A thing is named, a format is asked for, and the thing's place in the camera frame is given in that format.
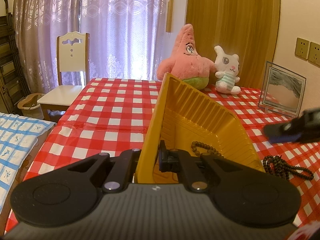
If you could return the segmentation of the gold wall socket right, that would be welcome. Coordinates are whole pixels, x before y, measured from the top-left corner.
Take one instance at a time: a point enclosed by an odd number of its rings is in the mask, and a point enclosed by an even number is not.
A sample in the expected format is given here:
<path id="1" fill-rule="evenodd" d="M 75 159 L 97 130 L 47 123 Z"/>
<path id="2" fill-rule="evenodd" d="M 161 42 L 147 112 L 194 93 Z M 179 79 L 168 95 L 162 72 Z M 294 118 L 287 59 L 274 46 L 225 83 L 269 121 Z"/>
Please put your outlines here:
<path id="1" fill-rule="evenodd" d="M 320 67 L 320 45 L 310 42 L 308 62 Z"/>

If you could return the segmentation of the beige waste basket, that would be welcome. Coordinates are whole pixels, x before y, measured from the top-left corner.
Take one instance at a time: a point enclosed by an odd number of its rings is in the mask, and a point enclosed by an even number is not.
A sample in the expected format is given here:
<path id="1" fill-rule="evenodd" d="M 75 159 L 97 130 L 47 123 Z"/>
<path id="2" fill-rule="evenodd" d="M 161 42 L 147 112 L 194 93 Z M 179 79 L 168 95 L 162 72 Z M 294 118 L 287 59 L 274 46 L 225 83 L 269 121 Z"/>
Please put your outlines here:
<path id="1" fill-rule="evenodd" d="M 41 106 L 37 103 L 43 96 L 44 94 L 42 93 L 29 94 L 18 102 L 17 107 L 22 111 L 24 116 L 43 120 L 44 116 Z"/>

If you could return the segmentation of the white bunny plush toy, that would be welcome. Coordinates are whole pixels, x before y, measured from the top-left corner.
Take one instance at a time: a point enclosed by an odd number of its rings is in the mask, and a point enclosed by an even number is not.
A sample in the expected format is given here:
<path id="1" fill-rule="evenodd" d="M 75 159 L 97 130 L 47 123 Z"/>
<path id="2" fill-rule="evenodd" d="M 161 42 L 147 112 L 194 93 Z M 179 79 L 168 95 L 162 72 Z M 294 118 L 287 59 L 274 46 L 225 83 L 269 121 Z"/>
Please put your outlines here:
<path id="1" fill-rule="evenodd" d="M 238 77 L 239 56 L 226 54 L 221 46 L 215 46 L 214 50 L 216 52 L 215 77 L 217 78 L 215 89 L 219 93 L 238 95 L 241 88 L 235 84 L 240 81 L 240 77 Z"/>

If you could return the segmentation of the yellow plastic tray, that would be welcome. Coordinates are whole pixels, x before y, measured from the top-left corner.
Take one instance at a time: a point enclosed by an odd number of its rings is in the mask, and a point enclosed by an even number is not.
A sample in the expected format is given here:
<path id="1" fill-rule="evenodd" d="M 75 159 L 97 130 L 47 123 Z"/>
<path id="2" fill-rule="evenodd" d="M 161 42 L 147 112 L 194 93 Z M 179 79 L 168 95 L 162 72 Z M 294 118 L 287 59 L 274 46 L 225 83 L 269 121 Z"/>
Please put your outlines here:
<path id="1" fill-rule="evenodd" d="M 250 138 L 239 118 L 191 85 L 167 73 L 145 136 L 135 173 L 140 184 L 175 183 L 172 173 L 162 176 L 158 166 L 158 146 L 191 152 L 191 143 L 213 146 L 226 159 L 263 171 Z"/>

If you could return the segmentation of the blue white checkered bedding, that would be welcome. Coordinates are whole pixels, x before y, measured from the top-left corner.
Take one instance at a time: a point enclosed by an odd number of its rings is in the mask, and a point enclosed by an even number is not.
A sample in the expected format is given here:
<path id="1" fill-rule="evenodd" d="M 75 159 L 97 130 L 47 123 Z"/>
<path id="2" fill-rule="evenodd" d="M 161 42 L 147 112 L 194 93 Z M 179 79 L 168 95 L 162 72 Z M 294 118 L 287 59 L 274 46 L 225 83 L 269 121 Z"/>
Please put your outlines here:
<path id="1" fill-rule="evenodd" d="M 56 123 L 1 113 L 1 209 L 26 157 Z"/>

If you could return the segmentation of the cream wooden chair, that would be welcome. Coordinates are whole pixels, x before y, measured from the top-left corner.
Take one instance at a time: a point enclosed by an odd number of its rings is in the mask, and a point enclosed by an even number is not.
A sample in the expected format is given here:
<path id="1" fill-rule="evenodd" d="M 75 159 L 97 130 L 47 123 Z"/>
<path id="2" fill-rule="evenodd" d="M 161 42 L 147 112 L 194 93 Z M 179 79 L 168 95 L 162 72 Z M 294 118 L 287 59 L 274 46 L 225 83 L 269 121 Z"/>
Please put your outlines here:
<path id="1" fill-rule="evenodd" d="M 39 98 L 44 119 L 66 111 L 89 82 L 89 33 L 68 32 L 56 39 L 58 86 Z"/>

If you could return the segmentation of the gold wall socket left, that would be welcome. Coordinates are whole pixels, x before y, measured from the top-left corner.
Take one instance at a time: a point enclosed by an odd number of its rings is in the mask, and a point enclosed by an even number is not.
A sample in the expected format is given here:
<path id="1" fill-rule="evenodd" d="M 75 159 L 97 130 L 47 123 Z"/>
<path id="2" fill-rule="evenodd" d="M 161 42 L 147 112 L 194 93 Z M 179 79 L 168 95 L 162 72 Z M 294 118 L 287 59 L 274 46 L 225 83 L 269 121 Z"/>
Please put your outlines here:
<path id="1" fill-rule="evenodd" d="M 307 60 L 309 53 L 309 44 L 310 42 L 308 40 L 298 37 L 296 39 L 295 56 L 300 59 Z"/>

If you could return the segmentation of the glass sand picture frame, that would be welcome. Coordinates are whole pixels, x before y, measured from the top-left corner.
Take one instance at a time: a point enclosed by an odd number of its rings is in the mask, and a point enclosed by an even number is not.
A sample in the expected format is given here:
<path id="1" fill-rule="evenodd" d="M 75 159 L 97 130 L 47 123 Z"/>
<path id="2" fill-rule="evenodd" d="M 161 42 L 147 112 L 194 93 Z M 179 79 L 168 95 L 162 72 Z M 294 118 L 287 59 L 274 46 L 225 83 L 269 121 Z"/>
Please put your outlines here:
<path id="1" fill-rule="evenodd" d="M 299 116 L 306 78 L 267 61 L 258 107 L 284 116 Z"/>

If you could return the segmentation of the gold wall socket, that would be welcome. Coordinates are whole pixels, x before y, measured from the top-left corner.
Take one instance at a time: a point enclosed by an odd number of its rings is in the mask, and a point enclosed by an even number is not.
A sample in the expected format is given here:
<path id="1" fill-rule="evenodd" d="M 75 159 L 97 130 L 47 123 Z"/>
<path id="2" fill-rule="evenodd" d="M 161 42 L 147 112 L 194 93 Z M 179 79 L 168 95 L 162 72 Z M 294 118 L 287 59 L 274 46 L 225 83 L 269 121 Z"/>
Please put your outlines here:
<path id="1" fill-rule="evenodd" d="M 308 62 L 320 67 L 320 45 L 310 42 Z"/>
<path id="2" fill-rule="evenodd" d="M 296 39 L 295 56 L 300 59 L 307 60 L 309 53 L 309 44 L 310 42 L 308 40 L 298 37 Z"/>

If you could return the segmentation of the sheer lilac curtain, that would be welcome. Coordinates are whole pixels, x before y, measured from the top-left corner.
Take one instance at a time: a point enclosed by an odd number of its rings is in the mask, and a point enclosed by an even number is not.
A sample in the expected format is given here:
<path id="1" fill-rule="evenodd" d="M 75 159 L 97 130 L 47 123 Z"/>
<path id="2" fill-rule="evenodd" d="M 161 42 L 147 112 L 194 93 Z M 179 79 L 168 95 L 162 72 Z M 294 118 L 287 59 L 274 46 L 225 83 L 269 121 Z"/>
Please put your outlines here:
<path id="1" fill-rule="evenodd" d="M 92 78 L 155 80 L 166 0 L 14 0 L 17 46 L 32 92 L 58 84 L 56 39 L 88 33 Z"/>

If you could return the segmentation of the pink starfish plush toy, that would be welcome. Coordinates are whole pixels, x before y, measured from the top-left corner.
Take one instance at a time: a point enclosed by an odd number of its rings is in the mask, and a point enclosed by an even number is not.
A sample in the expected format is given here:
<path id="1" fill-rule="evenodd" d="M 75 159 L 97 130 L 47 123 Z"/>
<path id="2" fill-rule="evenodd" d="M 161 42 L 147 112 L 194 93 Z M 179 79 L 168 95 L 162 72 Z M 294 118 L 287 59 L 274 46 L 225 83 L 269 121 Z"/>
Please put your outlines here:
<path id="1" fill-rule="evenodd" d="M 198 54 L 193 26 L 186 24 L 176 37 L 170 57 L 159 64 L 157 79 L 163 80 L 165 74 L 170 73 L 194 88 L 202 90 L 207 87 L 210 74 L 215 72 L 215 63 Z"/>

